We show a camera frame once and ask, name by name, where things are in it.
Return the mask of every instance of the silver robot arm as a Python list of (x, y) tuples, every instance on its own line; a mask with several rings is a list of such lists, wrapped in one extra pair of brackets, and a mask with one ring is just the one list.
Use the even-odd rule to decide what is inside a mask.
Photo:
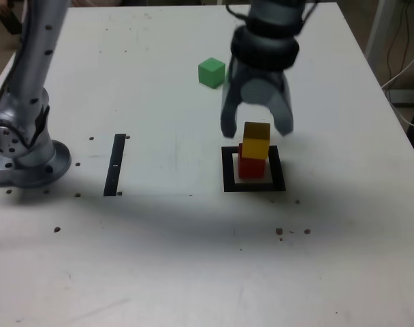
[[(71, 164), (68, 148), (48, 133), (44, 82), (70, 0), (29, 0), (22, 46), (0, 89), (0, 186), (39, 187), (62, 177)], [(293, 130), (289, 88), (283, 70), (299, 51), (295, 35), (305, 0), (253, 0), (249, 15), (227, 10), (246, 25), (235, 30), (229, 75), (223, 88), (221, 129), (236, 133), (241, 102), (265, 105), (278, 131)]]
[(68, 148), (51, 140), (44, 82), (70, 0), (29, 0), (21, 47), (0, 89), (0, 186), (39, 187), (68, 170)]
[(222, 93), (221, 129), (225, 137), (236, 133), (240, 103), (260, 104), (274, 117), (281, 135), (293, 131), (289, 86), (283, 71), (295, 62), (301, 32), (319, 0), (302, 15), (306, 0), (253, 0), (248, 16), (230, 14), (245, 21), (232, 40), (232, 59)]

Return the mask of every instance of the black tape strip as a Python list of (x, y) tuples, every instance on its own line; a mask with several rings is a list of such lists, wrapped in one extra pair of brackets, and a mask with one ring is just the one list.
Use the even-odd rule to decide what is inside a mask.
[(107, 171), (104, 196), (116, 196), (118, 191), (119, 172), (123, 163), (125, 134), (115, 134), (109, 169)]

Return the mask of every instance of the table surface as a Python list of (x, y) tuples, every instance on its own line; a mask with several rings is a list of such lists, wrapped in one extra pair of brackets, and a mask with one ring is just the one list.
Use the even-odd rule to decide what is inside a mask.
[[(197, 82), (237, 24), (217, 6), (68, 12), (46, 88), (73, 165), (0, 188), (0, 326), (414, 326), (414, 151), (336, 4), (286, 72), (287, 191), (223, 193), (221, 146), (272, 123), (241, 105), (225, 139), (221, 90)], [(105, 198), (115, 134), (123, 195)]]

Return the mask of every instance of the green cube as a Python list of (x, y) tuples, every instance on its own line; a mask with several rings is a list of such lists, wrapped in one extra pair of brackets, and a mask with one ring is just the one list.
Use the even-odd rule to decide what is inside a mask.
[(198, 80), (200, 83), (217, 88), (225, 78), (225, 64), (222, 61), (210, 58), (198, 65)]

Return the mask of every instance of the red cube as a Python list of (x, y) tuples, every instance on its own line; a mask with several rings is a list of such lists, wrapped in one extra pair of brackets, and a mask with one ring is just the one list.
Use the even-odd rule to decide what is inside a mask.
[(239, 144), (238, 170), (240, 179), (263, 178), (266, 160), (242, 157), (242, 143)]

